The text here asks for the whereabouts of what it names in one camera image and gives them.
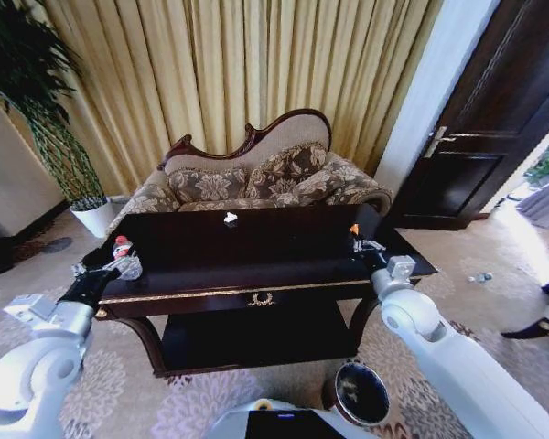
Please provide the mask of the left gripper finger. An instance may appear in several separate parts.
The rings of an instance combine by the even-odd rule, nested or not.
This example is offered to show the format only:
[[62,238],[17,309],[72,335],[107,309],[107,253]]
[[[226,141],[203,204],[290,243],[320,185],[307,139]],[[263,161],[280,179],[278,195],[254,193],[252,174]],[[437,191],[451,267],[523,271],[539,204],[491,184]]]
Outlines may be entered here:
[[139,257],[134,255],[120,257],[108,264],[108,270],[116,270],[118,279],[125,281],[137,280],[143,273]]
[[97,263],[87,263],[84,259],[74,263],[71,266],[71,272],[74,276],[82,276],[88,272],[93,272],[101,269],[101,265]]

